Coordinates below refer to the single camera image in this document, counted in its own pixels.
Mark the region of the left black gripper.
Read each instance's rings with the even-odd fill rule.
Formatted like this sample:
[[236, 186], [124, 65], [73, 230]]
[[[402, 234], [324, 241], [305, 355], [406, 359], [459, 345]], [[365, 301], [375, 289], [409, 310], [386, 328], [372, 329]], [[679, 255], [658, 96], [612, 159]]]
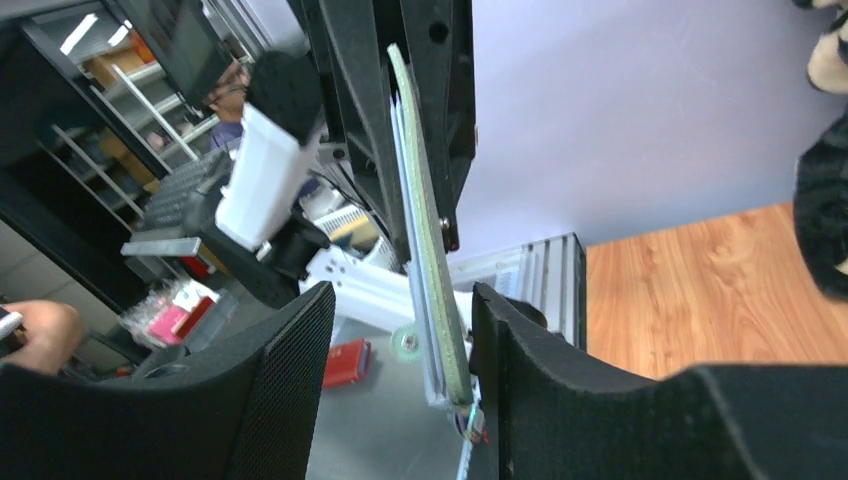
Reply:
[[332, 132], [363, 160], [354, 176], [385, 226], [397, 260], [410, 252], [389, 114], [387, 48], [396, 44], [418, 88], [445, 250], [459, 249], [458, 201], [476, 155], [472, 2], [292, 1], [309, 42]]

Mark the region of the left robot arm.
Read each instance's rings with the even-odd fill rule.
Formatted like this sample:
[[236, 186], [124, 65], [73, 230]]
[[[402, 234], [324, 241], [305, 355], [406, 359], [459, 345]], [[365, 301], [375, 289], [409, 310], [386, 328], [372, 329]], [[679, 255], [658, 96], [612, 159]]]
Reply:
[[136, 242], [196, 237], [252, 293], [285, 305], [326, 236], [300, 211], [316, 154], [341, 151], [353, 190], [372, 209], [401, 260], [402, 220], [388, 95], [388, 48], [411, 70], [436, 214], [447, 251], [459, 246], [456, 208], [476, 154], [472, 5], [468, 1], [218, 1], [254, 58], [243, 89], [263, 140], [244, 130], [242, 151], [223, 149], [165, 177], [142, 214]]

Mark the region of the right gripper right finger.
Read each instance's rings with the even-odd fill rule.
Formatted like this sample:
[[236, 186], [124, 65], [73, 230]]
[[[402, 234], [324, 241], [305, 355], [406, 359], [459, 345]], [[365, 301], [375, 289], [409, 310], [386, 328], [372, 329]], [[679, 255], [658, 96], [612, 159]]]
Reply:
[[473, 291], [487, 423], [473, 479], [843, 479], [847, 370], [697, 365], [655, 381]]

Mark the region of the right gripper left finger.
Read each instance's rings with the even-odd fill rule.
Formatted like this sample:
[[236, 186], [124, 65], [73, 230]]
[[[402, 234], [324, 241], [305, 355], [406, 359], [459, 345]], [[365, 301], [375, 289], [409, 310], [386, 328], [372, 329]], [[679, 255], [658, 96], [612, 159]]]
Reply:
[[5, 479], [302, 479], [335, 314], [321, 282], [144, 378], [1, 369]]

